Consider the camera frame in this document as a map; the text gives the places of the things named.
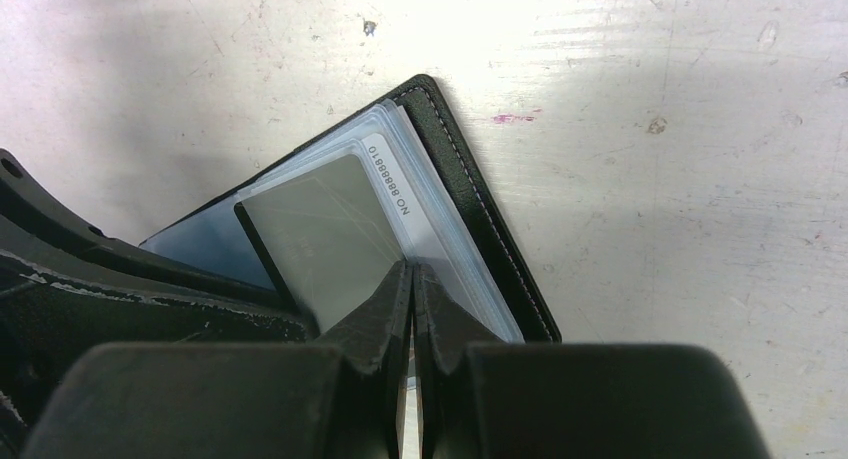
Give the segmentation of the black leather card holder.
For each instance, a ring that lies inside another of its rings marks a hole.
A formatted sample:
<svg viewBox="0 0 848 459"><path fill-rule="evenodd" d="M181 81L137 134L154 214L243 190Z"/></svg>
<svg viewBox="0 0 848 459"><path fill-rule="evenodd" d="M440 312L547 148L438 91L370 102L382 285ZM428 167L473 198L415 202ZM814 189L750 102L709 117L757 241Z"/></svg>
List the black leather card holder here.
<svg viewBox="0 0 848 459"><path fill-rule="evenodd" d="M452 111L436 81L426 74L411 77L153 234L142 248L294 301L273 285L234 207L321 165L355 155L383 208L362 145L372 133L386 138L429 223L424 257L409 257L400 245L402 260L429 266L451 298L498 338L512 343L559 342L559 328Z"/></svg>

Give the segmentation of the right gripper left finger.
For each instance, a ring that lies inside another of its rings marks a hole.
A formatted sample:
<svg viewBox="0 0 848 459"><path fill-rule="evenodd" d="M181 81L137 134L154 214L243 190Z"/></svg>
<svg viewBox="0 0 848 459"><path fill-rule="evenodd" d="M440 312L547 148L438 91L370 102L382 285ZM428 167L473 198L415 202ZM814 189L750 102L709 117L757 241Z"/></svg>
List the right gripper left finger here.
<svg viewBox="0 0 848 459"><path fill-rule="evenodd" d="M26 458L397 458L412 268L318 339L112 343L70 369Z"/></svg>

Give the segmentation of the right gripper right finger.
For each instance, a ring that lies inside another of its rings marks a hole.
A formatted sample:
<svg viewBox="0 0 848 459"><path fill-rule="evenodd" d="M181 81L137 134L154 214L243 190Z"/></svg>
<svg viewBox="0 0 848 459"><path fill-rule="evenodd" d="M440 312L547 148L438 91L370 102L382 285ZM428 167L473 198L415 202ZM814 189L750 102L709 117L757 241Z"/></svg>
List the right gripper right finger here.
<svg viewBox="0 0 848 459"><path fill-rule="evenodd" d="M676 344L510 344L413 272L425 458L765 458L729 369Z"/></svg>

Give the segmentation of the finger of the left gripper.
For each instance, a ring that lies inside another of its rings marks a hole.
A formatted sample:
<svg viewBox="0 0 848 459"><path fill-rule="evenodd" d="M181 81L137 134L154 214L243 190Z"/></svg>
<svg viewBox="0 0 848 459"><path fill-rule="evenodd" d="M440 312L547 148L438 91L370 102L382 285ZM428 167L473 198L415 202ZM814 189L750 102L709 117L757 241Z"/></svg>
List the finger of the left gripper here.
<svg viewBox="0 0 848 459"><path fill-rule="evenodd" d="M24 437L73 363L109 342L281 341L317 335L275 293L219 277L60 269L1 254L1 434Z"/></svg>
<svg viewBox="0 0 848 459"><path fill-rule="evenodd" d="M1 215L47 244L108 269L263 307L292 309L292 301L274 290L205 272L105 236L48 193L5 149L1 151Z"/></svg>

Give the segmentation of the black credit card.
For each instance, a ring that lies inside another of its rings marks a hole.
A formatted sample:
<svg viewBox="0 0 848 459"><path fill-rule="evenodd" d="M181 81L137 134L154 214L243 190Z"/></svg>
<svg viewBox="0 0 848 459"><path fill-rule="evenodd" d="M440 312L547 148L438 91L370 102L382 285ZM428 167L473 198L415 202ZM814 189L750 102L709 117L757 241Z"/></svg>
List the black credit card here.
<svg viewBox="0 0 848 459"><path fill-rule="evenodd" d="M321 332L367 300L404 257L355 155L247 197L234 212L273 285Z"/></svg>

